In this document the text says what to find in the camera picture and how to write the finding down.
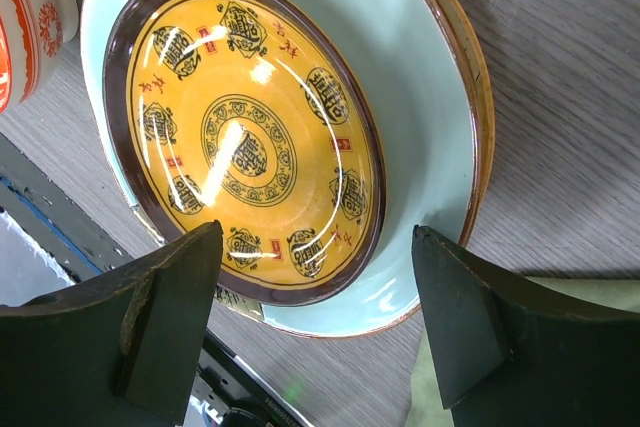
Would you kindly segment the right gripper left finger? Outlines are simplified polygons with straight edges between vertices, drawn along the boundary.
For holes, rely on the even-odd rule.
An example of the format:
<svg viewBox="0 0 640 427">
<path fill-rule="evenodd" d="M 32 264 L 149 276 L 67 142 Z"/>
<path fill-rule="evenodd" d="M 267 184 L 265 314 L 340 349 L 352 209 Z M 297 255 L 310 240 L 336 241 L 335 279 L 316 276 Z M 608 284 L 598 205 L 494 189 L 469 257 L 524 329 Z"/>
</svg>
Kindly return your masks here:
<svg viewBox="0 0 640 427">
<path fill-rule="evenodd" d="M 218 222 L 1 310 L 5 426 L 184 422 L 223 242 Z"/>
</svg>

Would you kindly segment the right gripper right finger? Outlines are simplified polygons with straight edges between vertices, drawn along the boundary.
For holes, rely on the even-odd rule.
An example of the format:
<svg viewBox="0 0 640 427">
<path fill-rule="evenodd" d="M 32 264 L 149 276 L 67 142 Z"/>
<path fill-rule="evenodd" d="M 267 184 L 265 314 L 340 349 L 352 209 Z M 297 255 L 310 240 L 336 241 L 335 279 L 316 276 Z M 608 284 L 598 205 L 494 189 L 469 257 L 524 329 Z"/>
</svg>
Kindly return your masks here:
<svg viewBox="0 0 640 427">
<path fill-rule="evenodd" d="M 635 426 L 639 316 L 569 296 L 418 226 L 418 396 L 456 426 Z"/>
</svg>

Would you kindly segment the yellow patterned plate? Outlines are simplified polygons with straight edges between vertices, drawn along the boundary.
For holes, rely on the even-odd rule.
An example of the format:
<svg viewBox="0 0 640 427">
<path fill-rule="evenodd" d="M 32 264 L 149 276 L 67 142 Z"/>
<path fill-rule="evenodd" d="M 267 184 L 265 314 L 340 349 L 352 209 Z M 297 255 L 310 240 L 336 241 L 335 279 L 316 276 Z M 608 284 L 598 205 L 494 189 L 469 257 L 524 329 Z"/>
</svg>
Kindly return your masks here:
<svg viewBox="0 0 640 427">
<path fill-rule="evenodd" d="M 102 99 L 159 235 L 222 226 L 223 287 L 308 305 L 370 262 L 386 208 L 374 118 L 340 53 L 289 0 L 128 0 Z"/>
</svg>

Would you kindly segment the light green flower plate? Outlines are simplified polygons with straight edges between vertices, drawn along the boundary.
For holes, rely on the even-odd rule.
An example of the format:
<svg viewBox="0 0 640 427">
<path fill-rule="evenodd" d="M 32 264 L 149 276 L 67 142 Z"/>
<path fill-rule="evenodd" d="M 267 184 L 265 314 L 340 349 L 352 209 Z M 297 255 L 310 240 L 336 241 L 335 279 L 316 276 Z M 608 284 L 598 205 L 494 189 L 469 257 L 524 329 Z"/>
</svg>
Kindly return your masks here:
<svg viewBox="0 0 640 427">
<path fill-rule="evenodd" d="M 81 58 L 100 140 L 127 204 L 140 202 L 109 138 L 102 70 L 112 25 L 128 0 L 83 0 Z M 230 309 L 290 335 L 348 338 L 376 333 L 419 308 L 411 231 L 434 226 L 459 241 L 472 192 L 470 102 L 460 70 L 425 0 L 289 0 L 335 43 L 355 71 L 379 125 L 391 196 L 382 244 L 343 292 L 301 307 L 224 294 Z"/>
</svg>

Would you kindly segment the white orange patterned bowl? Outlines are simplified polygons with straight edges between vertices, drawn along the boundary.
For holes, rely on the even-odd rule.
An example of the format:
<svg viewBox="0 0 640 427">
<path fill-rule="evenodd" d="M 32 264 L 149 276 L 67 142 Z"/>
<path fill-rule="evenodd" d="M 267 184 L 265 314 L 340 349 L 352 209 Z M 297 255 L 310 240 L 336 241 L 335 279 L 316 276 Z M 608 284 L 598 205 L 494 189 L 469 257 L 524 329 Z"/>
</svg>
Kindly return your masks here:
<svg viewBox="0 0 640 427">
<path fill-rule="evenodd" d="M 33 96 L 77 33 L 77 0 L 1 0 L 1 109 Z"/>
</svg>

